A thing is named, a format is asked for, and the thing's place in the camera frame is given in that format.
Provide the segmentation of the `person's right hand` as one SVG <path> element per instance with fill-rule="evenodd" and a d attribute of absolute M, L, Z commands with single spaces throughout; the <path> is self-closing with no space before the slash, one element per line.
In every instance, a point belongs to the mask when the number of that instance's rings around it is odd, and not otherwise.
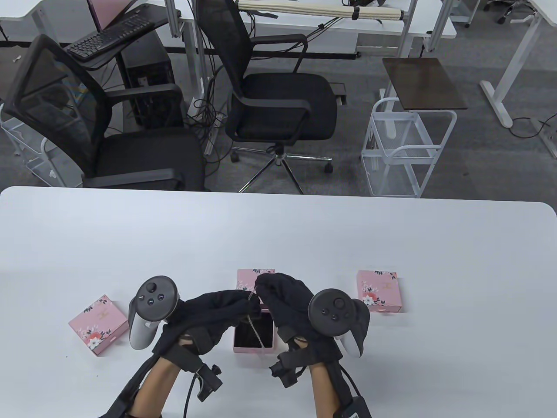
<path fill-rule="evenodd" d="M 317 332 L 309 321 L 309 303 L 314 293 L 302 281 L 284 273 L 261 273 L 255 281 L 255 293 L 267 306 L 277 328 L 294 332 L 286 343 L 296 337 L 308 343 L 311 365 L 342 359 L 334 338 Z"/>

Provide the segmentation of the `person's left hand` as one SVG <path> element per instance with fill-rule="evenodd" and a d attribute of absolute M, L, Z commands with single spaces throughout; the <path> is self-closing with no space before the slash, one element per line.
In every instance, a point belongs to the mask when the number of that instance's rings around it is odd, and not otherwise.
<path fill-rule="evenodd" d="M 191 345 L 185 347 L 187 350 L 197 356 L 207 354 L 228 328 L 249 318 L 257 319 L 261 311 L 259 298 L 245 290 L 216 291 L 179 300 L 152 352 L 163 356 L 180 340 L 188 340 Z"/>

